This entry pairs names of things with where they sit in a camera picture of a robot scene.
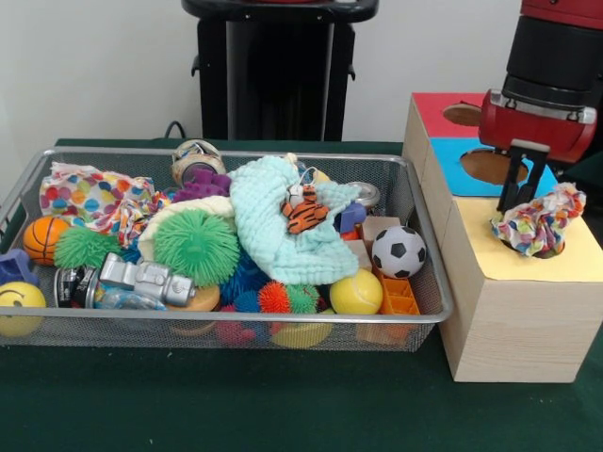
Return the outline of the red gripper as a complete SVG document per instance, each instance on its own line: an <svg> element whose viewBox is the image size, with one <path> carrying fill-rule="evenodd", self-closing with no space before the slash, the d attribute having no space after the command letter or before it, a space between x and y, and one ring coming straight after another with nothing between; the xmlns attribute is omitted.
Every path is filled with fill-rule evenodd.
<svg viewBox="0 0 603 452"><path fill-rule="evenodd" d="M501 150L532 143L538 150L548 149L547 158L568 164L578 162L590 146L597 126L597 111L592 107L567 110L543 107L507 97L499 90L486 92L481 106L479 139ZM529 178L518 191L517 178L522 152L511 148L510 164L499 197L497 210L507 211L518 203L530 202L536 194L546 167L546 153L531 153Z"/></svg>

